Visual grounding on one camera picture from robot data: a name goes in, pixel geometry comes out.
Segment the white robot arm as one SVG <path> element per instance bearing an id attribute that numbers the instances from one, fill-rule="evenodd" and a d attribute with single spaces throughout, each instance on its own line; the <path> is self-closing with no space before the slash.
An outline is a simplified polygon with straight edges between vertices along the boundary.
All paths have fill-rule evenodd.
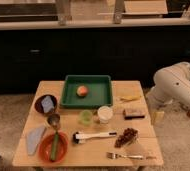
<path id="1" fill-rule="evenodd" d="M 173 99 L 190 108 L 190 63 L 180 62 L 159 69 L 153 76 L 154 86 L 146 97 L 152 108 L 160 108 Z"/>

